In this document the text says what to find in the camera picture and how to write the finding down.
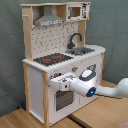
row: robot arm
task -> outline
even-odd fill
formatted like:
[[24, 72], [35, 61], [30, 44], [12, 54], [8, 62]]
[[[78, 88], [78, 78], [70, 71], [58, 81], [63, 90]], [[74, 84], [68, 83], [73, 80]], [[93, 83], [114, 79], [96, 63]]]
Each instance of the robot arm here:
[[115, 98], [127, 98], [128, 78], [122, 79], [115, 88], [102, 87], [99, 85], [98, 88], [96, 89], [95, 94], [108, 96], [108, 97], [115, 97]]
[[115, 98], [128, 97], [128, 78], [119, 82], [117, 87], [109, 88], [96, 85], [97, 75], [95, 71], [85, 70], [80, 77], [73, 73], [66, 73], [50, 80], [50, 85], [60, 91], [74, 91], [82, 96], [91, 97], [102, 95]]

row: stovetop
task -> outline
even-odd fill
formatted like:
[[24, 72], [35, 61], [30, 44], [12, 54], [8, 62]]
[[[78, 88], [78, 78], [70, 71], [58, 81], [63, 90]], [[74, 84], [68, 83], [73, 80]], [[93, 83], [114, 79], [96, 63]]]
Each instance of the stovetop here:
[[36, 58], [33, 61], [48, 67], [50, 65], [61, 63], [69, 59], [73, 59], [73, 57], [60, 53], [54, 53], [40, 58]]

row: gray wall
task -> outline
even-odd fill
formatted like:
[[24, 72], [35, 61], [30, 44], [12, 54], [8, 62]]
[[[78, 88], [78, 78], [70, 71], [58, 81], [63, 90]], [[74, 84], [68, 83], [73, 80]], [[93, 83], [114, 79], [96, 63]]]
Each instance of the gray wall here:
[[[0, 0], [0, 116], [14, 111], [21, 101], [25, 101], [22, 66], [25, 51], [20, 4], [43, 2], [51, 1]], [[103, 79], [117, 84], [128, 77], [128, 1], [91, 2], [86, 43], [106, 48]]]

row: knob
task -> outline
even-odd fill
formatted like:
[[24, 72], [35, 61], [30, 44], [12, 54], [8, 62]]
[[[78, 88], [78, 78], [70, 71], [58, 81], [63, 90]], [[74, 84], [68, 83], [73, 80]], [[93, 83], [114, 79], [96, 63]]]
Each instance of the knob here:
[[75, 72], [78, 68], [77, 67], [73, 67], [72, 71]]

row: toy kitchen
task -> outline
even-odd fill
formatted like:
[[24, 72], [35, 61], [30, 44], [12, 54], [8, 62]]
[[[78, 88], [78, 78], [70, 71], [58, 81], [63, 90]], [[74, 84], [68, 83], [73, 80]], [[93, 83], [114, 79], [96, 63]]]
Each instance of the toy kitchen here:
[[105, 49], [85, 44], [90, 4], [21, 5], [26, 108], [45, 127], [98, 98]]

